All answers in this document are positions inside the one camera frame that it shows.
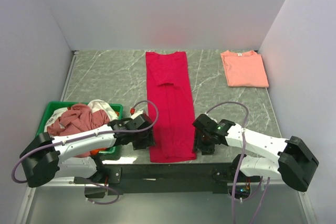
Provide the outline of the magenta red t shirt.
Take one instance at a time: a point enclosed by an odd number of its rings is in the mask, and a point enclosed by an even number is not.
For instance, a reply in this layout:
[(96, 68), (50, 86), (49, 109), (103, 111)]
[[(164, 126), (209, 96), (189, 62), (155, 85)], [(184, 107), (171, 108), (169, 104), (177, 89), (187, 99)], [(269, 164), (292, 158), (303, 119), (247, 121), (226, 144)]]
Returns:
[(148, 113), (152, 119), (158, 117), (153, 129), (155, 145), (149, 149), (150, 161), (195, 160), (195, 112), (186, 52), (146, 52), (145, 62), (147, 99), (155, 104), (149, 106)]

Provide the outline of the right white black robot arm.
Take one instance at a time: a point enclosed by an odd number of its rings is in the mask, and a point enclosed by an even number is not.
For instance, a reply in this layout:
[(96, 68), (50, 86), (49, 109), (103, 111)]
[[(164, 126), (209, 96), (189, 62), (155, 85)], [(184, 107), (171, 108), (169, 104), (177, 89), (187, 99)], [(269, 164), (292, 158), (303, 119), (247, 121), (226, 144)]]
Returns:
[(296, 191), (306, 192), (319, 166), (312, 151), (296, 136), (289, 139), (272, 137), (229, 120), (216, 122), (207, 114), (198, 116), (193, 126), (194, 148), (203, 155), (212, 155), (217, 144), (239, 147), (255, 154), (236, 158), (241, 163), (231, 167), (230, 175), (238, 182), (246, 177), (269, 177), (281, 179)]

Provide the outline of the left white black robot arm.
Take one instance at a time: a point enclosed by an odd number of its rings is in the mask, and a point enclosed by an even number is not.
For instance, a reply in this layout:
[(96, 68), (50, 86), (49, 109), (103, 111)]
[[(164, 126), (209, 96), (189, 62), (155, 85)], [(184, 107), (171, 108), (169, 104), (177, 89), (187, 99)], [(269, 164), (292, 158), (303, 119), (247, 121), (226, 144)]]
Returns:
[(99, 183), (106, 174), (104, 166), (92, 157), (76, 157), (100, 148), (127, 145), (134, 150), (155, 144), (153, 127), (156, 120), (141, 113), (134, 118), (113, 120), (94, 130), (68, 136), (38, 134), (19, 156), (29, 187), (42, 186), (57, 177), (83, 177)]

